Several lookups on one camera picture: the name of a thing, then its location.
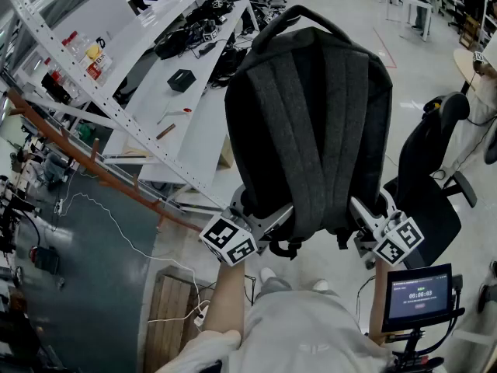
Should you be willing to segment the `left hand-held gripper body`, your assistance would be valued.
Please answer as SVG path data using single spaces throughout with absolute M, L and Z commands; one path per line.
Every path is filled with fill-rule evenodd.
M 222 262 L 233 267 L 269 244 L 268 234 L 256 228 L 258 218 L 238 215 L 232 207 L 215 214 L 200 233 L 203 244 Z

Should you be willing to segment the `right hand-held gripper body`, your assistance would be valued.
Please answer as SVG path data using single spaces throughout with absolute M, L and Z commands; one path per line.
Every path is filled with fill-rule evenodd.
M 424 241 L 424 235 L 413 217 L 391 214 L 359 232 L 354 243 L 361 256 L 373 253 L 391 267 L 402 262 Z

